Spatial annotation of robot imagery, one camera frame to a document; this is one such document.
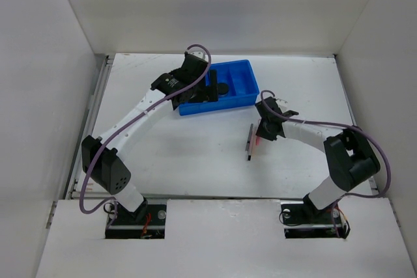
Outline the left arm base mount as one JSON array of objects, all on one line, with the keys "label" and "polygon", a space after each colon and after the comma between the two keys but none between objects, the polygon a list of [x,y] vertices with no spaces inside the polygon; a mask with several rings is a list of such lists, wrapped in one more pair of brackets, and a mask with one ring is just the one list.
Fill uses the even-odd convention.
[{"label": "left arm base mount", "polygon": [[165,238],[165,222],[167,218],[167,199],[148,199],[147,207],[140,213],[137,220],[133,214],[117,205],[106,204],[104,211],[108,215],[105,239],[138,239],[159,240]]}]

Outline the light pink tube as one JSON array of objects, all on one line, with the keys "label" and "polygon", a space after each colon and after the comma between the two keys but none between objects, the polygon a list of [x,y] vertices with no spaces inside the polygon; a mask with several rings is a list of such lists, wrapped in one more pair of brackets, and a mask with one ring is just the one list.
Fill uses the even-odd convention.
[{"label": "light pink tube", "polygon": [[252,136],[251,141],[250,141],[250,147],[249,147],[249,150],[248,150],[248,155],[249,156],[251,156],[253,154],[254,147],[256,146],[256,140],[257,140],[257,136],[256,136],[256,134],[254,134]]}]

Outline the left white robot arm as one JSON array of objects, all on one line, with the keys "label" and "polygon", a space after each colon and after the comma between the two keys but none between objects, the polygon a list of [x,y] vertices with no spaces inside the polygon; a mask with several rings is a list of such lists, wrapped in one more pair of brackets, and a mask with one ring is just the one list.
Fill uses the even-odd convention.
[{"label": "left white robot arm", "polygon": [[139,103],[112,129],[94,138],[88,135],[81,143],[82,169],[89,180],[104,188],[123,208],[123,216],[136,224],[144,220],[147,200],[131,181],[126,158],[141,138],[163,117],[188,102],[197,84],[204,80],[210,63],[193,53],[185,53],[182,65],[163,73],[151,83]]}]

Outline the pink small brush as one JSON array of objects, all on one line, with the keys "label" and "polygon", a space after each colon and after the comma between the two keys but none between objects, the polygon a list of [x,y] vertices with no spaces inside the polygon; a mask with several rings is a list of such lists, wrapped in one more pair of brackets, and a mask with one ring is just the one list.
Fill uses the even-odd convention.
[{"label": "pink small brush", "polygon": [[259,146],[259,142],[261,140],[261,138],[258,135],[258,130],[260,129],[260,123],[261,123],[261,120],[258,120],[257,129],[256,129],[256,132],[255,132],[255,145],[256,146]]}]

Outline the houndstooth pattern pencil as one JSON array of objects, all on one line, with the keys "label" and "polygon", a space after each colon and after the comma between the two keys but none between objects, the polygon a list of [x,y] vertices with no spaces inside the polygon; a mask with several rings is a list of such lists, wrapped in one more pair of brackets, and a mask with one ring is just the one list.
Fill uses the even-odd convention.
[{"label": "houndstooth pattern pencil", "polygon": [[250,160],[250,155],[249,154],[250,154],[250,147],[251,147],[251,142],[252,142],[253,127],[254,127],[254,124],[252,123],[250,125],[250,130],[248,132],[248,138],[247,138],[247,142],[246,142],[245,151],[246,151],[246,160],[247,161]]}]

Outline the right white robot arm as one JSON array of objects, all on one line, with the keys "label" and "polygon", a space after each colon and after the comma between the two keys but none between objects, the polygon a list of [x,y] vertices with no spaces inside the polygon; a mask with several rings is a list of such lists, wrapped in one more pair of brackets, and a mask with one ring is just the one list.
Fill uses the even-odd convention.
[{"label": "right white robot arm", "polygon": [[256,136],[269,141],[278,137],[300,141],[325,155],[328,177],[303,198],[302,215],[316,222],[326,209],[356,186],[377,174],[381,165],[365,133],[354,126],[317,122],[297,117],[296,111],[282,111],[273,97],[255,104],[261,117]]}]

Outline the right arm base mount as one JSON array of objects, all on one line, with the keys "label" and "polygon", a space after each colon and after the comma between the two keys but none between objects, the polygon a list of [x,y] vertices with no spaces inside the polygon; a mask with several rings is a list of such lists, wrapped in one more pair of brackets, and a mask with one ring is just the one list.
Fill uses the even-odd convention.
[{"label": "right arm base mount", "polygon": [[310,213],[302,201],[284,201],[280,208],[279,221],[286,239],[347,239],[351,232],[350,223],[338,205]]}]

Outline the black round jar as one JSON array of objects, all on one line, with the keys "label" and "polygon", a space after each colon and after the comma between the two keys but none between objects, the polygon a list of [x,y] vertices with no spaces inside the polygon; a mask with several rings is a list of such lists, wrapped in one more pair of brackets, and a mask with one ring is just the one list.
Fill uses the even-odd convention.
[{"label": "black round jar", "polygon": [[217,84],[217,91],[219,96],[225,96],[229,92],[229,85],[226,83],[218,83]]}]

